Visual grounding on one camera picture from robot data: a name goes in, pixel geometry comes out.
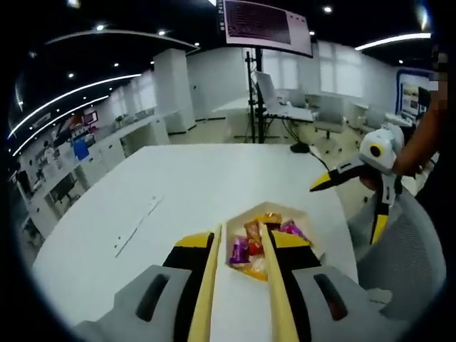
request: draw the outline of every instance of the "display screen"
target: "display screen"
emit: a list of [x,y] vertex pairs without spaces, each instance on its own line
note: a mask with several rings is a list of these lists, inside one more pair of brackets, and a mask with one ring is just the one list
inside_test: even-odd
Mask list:
[[92,113],[85,114],[83,116],[83,122],[84,125],[91,125],[93,123],[96,123],[98,121],[98,114],[96,111],[93,111]]
[[307,20],[266,0],[219,0],[220,32],[226,43],[258,46],[313,57]]

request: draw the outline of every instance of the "ceiling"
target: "ceiling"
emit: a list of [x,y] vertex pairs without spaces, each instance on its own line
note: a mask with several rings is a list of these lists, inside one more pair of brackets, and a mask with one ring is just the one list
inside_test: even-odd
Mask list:
[[[309,28],[316,32],[313,39],[333,41],[347,46],[421,32],[416,13],[417,0],[382,0],[367,3],[361,0],[261,0],[284,6],[285,9],[307,18]],[[170,47],[192,50],[188,46],[161,39],[121,34],[96,34],[69,38],[46,45],[52,39],[67,34],[93,30],[97,24],[107,29],[157,33],[167,31],[167,37],[194,44],[202,51],[222,46],[217,35],[217,9],[208,0],[80,0],[79,9],[71,8],[62,0],[33,1],[27,4],[36,12],[31,23],[30,53],[16,85],[23,104],[20,111],[15,95],[10,122],[17,123],[31,111],[67,91],[89,83],[142,73],[153,68],[153,56]],[[333,13],[325,14],[323,6],[330,4]],[[430,68],[430,40],[409,41],[379,46],[364,51],[386,63]],[[68,73],[74,73],[72,79]],[[128,81],[106,83],[81,91],[58,101],[42,115],[56,109],[70,110],[87,100],[109,94],[109,87]]]

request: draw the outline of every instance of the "snack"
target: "snack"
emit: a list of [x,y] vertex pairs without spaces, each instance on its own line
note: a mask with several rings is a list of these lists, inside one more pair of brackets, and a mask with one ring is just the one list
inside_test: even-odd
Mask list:
[[258,215],[255,217],[257,221],[264,223],[266,226],[268,223],[282,223],[282,215],[275,212],[266,213],[264,215]]
[[309,241],[306,235],[303,234],[303,232],[298,228],[298,226],[296,226],[296,223],[294,223],[292,219],[283,223],[279,230],[281,232],[298,235],[299,237],[302,237],[304,240]]
[[261,236],[259,234],[259,224],[255,219],[253,221],[244,224],[245,231],[247,233],[247,239],[254,239],[261,242]]
[[233,267],[243,267],[249,263],[249,243],[245,237],[234,239],[233,254],[229,258],[229,263]]
[[249,257],[250,266],[241,270],[242,273],[252,276],[255,279],[267,281],[268,275],[266,272],[266,260],[264,255],[257,255]]
[[259,223],[255,219],[244,225],[249,240],[249,255],[263,254],[263,244],[259,233]]

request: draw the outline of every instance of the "white pillar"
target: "white pillar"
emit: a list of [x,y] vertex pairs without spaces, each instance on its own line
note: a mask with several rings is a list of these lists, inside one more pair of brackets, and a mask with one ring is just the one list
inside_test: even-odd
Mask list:
[[155,56],[154,61],[157,112],[166,119],[168,115],[178,111],[180,119],[177,126],[180,127],[175,127],[176,121],[173,119],[174,127],[171,130],[187,131],[195,126],[195,115],[190,95],[185,51],[171,48]]

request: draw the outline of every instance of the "purple candy wrapper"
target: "purple candy wrapper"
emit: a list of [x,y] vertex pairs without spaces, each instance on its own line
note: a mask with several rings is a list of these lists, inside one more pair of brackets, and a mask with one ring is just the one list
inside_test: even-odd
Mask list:
[[249,263],[249,240],[245,237],[236,237],[233,246],[233,255],[229,258],[233,266],[243,266]]
[[303,232],[296,226],[296,223],[292,219],[289,221],[285,222],[282,224],[282,226],[279,229],[280,232],[285,232],[288,234],[294,234],[298,235],[299,237],[302,237],[304,240],[309,241],[307,239],[306,235],[303,234]]

